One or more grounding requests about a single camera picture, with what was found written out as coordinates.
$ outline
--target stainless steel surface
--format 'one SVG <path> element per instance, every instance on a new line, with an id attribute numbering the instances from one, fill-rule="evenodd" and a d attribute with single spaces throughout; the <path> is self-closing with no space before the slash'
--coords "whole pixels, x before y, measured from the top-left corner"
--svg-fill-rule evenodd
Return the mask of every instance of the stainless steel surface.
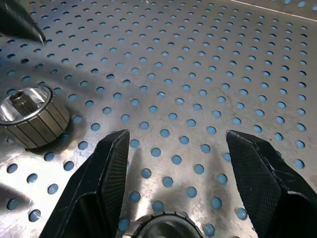
<path id="1" fill-rule="evenodd" d="M 212 225 L 216 237 L 256 238 L 240 209 L 228 129 L 270 141 L 317 191 L 314 21 L 226 0 L 27 7 L 48 43 L 1 38 L 0 95 L 46 84 L 72 120 L 41 150 L 3 138 L 3 237 L 37 237 L 69 177 L 100 139 L 123 128 L 131 147 L 122 229 L 155 208 L 184 211 L 202 232 Z M 20 202 L 8 210 L 13 198 Z M 36 209 L 41 217 L 30 222 Z"/>
<path id="2" fill-rule="evenodd" d="M 294 16 L 300 16 L 314 21 L 317 20 L 316 0 L 237 0 L 237 2 L 251 4 L 258 7 L 264 7 L 273 11 L 279 11 Z"/>
<path id="3" fill-rule="evenodd" d="M 68 122 L 67 110 L 44 86 L 21 89 L 0 104 L 0 127 L 24 148 L 52 142 L 63 133 Z"/>

